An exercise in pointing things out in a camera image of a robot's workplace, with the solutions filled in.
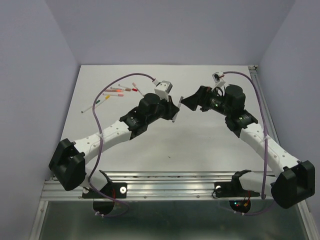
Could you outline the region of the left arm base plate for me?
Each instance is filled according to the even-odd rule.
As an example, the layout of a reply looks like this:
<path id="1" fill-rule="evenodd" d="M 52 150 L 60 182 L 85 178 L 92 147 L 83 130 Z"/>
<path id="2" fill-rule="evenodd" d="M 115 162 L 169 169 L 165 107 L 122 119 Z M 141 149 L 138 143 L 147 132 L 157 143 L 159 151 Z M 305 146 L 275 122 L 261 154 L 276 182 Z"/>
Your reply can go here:
<path id="1" fill-rule="evenodd" d="M 108 197 L 116 198 L 116 199 L 125 199 L 127 197 L 128 185 L 126 182 L 113 182 L 108 183 L 105 187 L 103 187 L 100 192 L 105 194 Z M 102 199 L 104 198 L 97 192 L 92 189 L 89 189 L 87 193 L 82 191 L 83 199 Z"/>

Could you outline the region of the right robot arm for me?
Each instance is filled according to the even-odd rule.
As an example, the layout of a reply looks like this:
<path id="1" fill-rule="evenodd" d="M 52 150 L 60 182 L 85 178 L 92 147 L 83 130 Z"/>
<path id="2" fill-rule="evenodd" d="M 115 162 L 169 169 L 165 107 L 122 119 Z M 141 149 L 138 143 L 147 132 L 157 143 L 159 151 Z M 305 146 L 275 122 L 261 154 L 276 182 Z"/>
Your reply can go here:
<path id="1" fill-rule="evenodd" d="M 282 208 L 288 209 L 315 194 L 315 167 L 306 160 L 300 161 L 268 134 L 258 120 L 245 110 L 246 95 L 237 85 L 225 88 L 220 95 L 217 88 L 200 86 L 197 92 L 181 100 L 190 110 L 216 111 L 225 117 L 228 129 L 248 144 L 272 170 L 263 176 L 251 170 L 237 171 L 229 182 L 217 182 L 213 196 L 216 198 L 272 197 Z"/>

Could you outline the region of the peach orange marker pen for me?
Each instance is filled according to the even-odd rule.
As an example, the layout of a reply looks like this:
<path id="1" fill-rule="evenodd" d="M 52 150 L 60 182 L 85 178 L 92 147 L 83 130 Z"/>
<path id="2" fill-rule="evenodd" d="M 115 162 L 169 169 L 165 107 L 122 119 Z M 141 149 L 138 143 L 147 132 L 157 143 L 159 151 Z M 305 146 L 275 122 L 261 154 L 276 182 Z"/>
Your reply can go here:
<path id="1" fill-rule="evenodd" d="M 137 86 L 137 84 L 133 82 L 132 85 L 133 85 L 134 89 L 136 89 L 137 92 L 143 97 L 143 96 L 144 96 L 144 93 L 139 89 L 139 87 Z"/>

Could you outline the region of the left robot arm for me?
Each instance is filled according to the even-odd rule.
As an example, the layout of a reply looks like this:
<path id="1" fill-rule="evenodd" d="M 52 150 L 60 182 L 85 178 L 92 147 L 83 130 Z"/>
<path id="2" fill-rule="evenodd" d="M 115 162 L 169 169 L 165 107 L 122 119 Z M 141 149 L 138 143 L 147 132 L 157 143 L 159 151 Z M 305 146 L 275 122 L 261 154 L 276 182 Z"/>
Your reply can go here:
<path id="1" fill-rule="evenodd" d="M 92 159 L 115 145 L 138 137 L 159 119 L 172 121 L 179 110 L 171 98 L 160 99 L 155 93 L 148 93 L 138 106 L 111 126 L 75 141 L 61 140 L 48 167 L 66 191 L 88 187 L 91 171 L 86 165 Z"/>

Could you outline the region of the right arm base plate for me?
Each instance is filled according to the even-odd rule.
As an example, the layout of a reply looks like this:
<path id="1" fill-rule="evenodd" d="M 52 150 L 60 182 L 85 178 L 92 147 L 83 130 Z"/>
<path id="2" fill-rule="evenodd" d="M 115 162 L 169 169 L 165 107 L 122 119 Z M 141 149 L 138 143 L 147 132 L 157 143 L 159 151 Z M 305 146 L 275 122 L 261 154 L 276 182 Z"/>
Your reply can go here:
<path id="1" fill-rule="evenodd" d="M 232 181 L 216 182 L 212 193 L 213 198 L 245 198 L 249 197 L 252 191 L 244 190 L 239 183 Z"/>

